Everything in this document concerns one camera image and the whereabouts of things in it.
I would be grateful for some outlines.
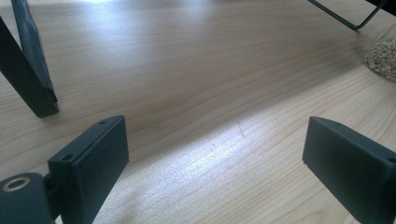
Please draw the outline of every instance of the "screw hole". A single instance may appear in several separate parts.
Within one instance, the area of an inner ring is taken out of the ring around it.
[[[27,184],[29,184],[30,182],[30,178],[29,177],[19,177],[19,178],[15,178],[13,180],[8,181],[8,183],[6,183],[3,186],[3,191],[4,192],[11,192],[17,189],[21,189],[23,187],[25,187]]]
[[[65,155],[61,158],[62,161],[69,161],[73,158],[73,155]]]

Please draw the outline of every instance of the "black metal leg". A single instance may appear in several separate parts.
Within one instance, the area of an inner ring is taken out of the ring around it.
[[[35,23],[25,0],[12,4],[23,51],[0,17],[0,71],[39,118],[54,115],[59,111],[57,99]]]
[[[357,31],[360,28],[362,28],[364,25],[366,25],[367,22],[379,11],[379,9],[381,9],[388,2],[388,0],[382,0],[378,4],[378,6],[374,9],[374,11],[372,13],[370,13],[370,15],[360,25],[355,25],[355,24],[351,23],[350,21],[347,21],[346,19],[342,18],[335,12],[329,10],[328,8],[326,8],[325,6],[323,6],[321,3],[317,2],[316,0],[308,0],[308,2],[314,4],[316,7],[322,9],[324,12],[326,12],[327,14],[329,14],[336,20],[340,21],[345,26],[349,27],[351,30]]]

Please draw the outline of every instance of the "black plastic part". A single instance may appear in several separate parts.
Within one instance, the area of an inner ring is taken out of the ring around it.
[[[61,193],[61,187],[53,184],[50,174],[44,176],[44,185],[47,190],[51,217],[55,220],[61,214],[61,209],[64,204],[64,196]]]
[[[393,151],[340,123],[311,117],[303,161],[359,222],[393,223]]]
[[[0,71],[36,116],[54,115],[59,111],[57,99],[35,22],[25,0],[13,0],[12,4],[23,51],[0,17]]]
[[[50,224],[50,207],[39,174],[14,175],[0,182],[0,223]]]
[[[104,119],[49,159],[64,223],[92,223],[128,163],[124,117]]]

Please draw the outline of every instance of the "light wood tabletop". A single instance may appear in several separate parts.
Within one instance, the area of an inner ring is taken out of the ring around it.
[[[396,22],[353,32],[305,0],[29,0],[59,114],[0,76],[0,179],[124,115],[130,163],[94,223],[358,223],[303,164],[310,116],[396,151],[396,85],[363,64]],[[373,6],[326,1],[359,23]],[[0,15],[18,38],[10,2]]]

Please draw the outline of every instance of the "wood grain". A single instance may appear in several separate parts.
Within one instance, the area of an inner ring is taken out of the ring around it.
[[[38,119],[0,77],[0,179],[125,115],[131,162],[95,223],[358,223],[303,165],[309,116],[396,150],[396,86],[360,32],[303,0],[30,0],[61,112]],[[361,0],[327,1],[358,23]],[[0,15],[15,36],[9,2]]]

